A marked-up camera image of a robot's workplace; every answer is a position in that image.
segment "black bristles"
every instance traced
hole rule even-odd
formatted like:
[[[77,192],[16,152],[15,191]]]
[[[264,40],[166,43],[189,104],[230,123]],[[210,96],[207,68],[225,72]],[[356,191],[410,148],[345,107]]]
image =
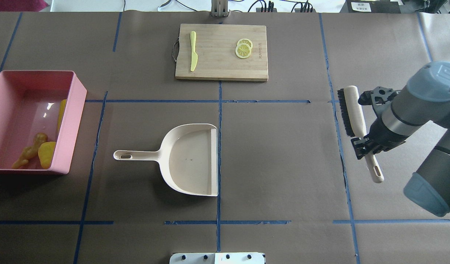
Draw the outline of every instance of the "black bristles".
[[[344,89],[337,91],[337,97],[339,97],[339,105],[341,108],[342,121],[344,122],[345,132],[349,137],[355,137],[355,133],[350,125],[349,112],[347,111],[347,103],[345,102]]]

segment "blue tape line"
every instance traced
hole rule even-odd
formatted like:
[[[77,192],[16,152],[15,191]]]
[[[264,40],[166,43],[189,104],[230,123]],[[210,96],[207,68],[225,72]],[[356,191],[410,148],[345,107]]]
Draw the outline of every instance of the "blue tape line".
[[[333,111],[333,114],[334,114],[334,122],[335,122],[335,125],[336,125],[337,143],[339,145],[339,154],[340,154],[341,163],[342,163],[342,169],[343,169],[343,174],[344,174],[345,194],[347,196],[347,205],[349,207],[349,216],[350,216],[350,223],[351,223],[351,228],[352,228],[352,239],[354,241],[355,259],[357,261],[357,264],[360,264],[359,246],[358,246],[358,243],[357,243],[357,234],[355,232],[354,213],[352,212],[352,202],[351,202],[351,199],[350,199],[349,182],[347,180],[347,172],[345,170],[344,150],[342,149],[341,133],[340,133],[340,130],[339,130],[339,121],[337,120],[337,114],[336,114],[337,111],[336,111],[334,90],[333,90],[333,87],[332,87],[331,75],[329,73],[329,59],[328,59],[328,50],[327,50],[327,47],[326,47],[326,39],[324,37],[324,26],[322,24],[322,15],[321,15],[321,13],[318,13],[318,15],[319,15],[319,24],[320,24],[320,27],[321,27],[322,46],[323,46],[323,49],[324,49],[324,59],[325,59],[325,62],[326,62],[326,70],[327,70],[327,74],[328,74],[328,82],[329,82],[329,88],[330,88],[330,93],[331,93],[332,111]]]
[[[81,221],[8,221],[1,220],[0,224],[80,224]],[[86,221],[84,224],[114,224],[114,221]]]
[[[114,38],[114,47],[112,48],[112,52],[116,52],[117,37],[119,36],[119,29],[121,28],[121,18],[122,12],[119,12],[119,19],[117,20],[116,37]]]
[[[87,99],[87,103],[101,103],[103,100]],[[157,99],[109,99],[106,103],[218,103],[219,100],[157,100]],[[311,103],[310,100],[222,100],[222,103]]]
[[[221,230],[221,213],[222,213],[222,174],[220,173],[222,167],[222,81],[218,82],[218,197],[217,197],[217,252],[221,251],[220,245],[220,230]]]
[[[290,224],[291,220],[262,220],[262,221],[222,221],[221,224]]]
[[[8,42],[7,50],[5,51],[5,55],[3,56],[3,60],[1,61],[0,72],[3,70],[3,66],[5,65],[5,62],[7,61],[7,57],[8,57],[8,54],[10,52],[10,47],[11,47],[11,44],[13,43],[13,40],[15,39],[15,35],[17,34],[17,30],[18,30],[18,27],[19,27],[19,23],[21,21],[21,17],[22,17],[22,12],[20,12],[20,15],[19,15],[18,20],[17,20],[17,24],[15,25],[15,28],[13,29],[13,33],[11,35],[10,42]]]
[[[84,197],[83,212],[82,212],[82,215],[81,215],[81,223],[80,223],[80,229],[78,231],[77,247],[75,249],[75,256],[74,256],[74,259],[73,259],[73,264],[77,263],[77,261],[78,261],[78,254],[79,254],[79,251],[80,251],[80,244],[81,244],[81,237],[82,237],[82,234],[83,234],[84,219],[86,217],[86,209],[88,207],[89,190],[91,188],[91,180],[93,179],[94,160],[96,159],[96,154],[97,154],[97,151],[98,151],[99,133],[101,131],[101,125],[103,123],[104,108],[106,107],[106,97],[107,97],[107,92],[104,94],[103,106],[101,108],[101,116],[99,118],[98,132],[96,134],[96,142],[94,143],[93,159],[91,160],[91,169],[89,171],[88,186],[86,187],[86,194],[85,194],[85,197]]]
[[[422,21],[421,21],[421,15],[419,13],[417,13],[417,21],[419,22],[419,27],[421,28],[421,36],[422,36],[422,40],[424,41],[424,46],[425,46],[425,49],[427,50],[427,54],[429,55],[429,60],[431,62],[433,62],[432,55],[431,55],[431,52],[429,49],[429,45],[427,45],[427,39],[425,38],[424,27],[422,26]]]
[[[218,100],[148,100],[148,99],[118,99],[106,100],[107,103],[218,103]]]
[[[80,224],[80,221],[0,221],[0,224]]]
[[[289,224],[291,220],[225,220],[220,221],[220,224]],[[165,225],[174,226],[174,225],[182,225],[182,224],[217,224],[216,220],[205,220],[205,221],[196,221],[196,220],[184,220],[184,221],[165,221]]]
[[[224,103],[311,103],[310,100],[223,100]]]
[[[350,224],[349,220],[334,220],[333,224]],[[356,224],[421,224],[442,223],[450,224],[450,219],[380,219],[380,220],[355,220]]]

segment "white mounting plate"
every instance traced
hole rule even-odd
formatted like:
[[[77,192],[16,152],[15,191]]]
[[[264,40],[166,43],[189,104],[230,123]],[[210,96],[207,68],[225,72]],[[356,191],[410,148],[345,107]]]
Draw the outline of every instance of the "white mounting plate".
[[[259,252],[175,253],[169,264],[265,264],[264,256]]]

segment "table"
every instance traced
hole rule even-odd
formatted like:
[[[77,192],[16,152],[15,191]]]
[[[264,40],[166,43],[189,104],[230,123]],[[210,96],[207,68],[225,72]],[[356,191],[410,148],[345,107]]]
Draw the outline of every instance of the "table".
[[[175,80],[181,23],[266,25],[268,82]],[[374,184],[345,136],[336,90],[401,89],[450,61],[450,15],[0,13],[1,70],[73,70],[88,90],[65,176],[0,175],[0,263],[168,263],[258,251],[267,263],[450,263],[450,214],[402,188],[444,130],[378,154]],[[374,121],[365,107],[367,124]],[[220,194],[170,189],[154,162],[177,125],[219,132]]]

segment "lemon slice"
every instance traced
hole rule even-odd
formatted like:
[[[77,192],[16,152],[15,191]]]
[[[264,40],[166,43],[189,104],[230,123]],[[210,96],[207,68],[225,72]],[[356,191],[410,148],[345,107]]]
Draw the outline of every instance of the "lemon slice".
[[[251,49],[253,49],[253,42],[247,38],[245,39],[242,38],[241,40],[238,40],[238,43],[236,45],[239,45],[240,43],[246,43],[247,45],[250,46]]]
[[[251,56],[251,47],[246,43],[240,43],[238,44],[238,46],[236,46],[235,54],[238,56],[238,58],[245,59]]]

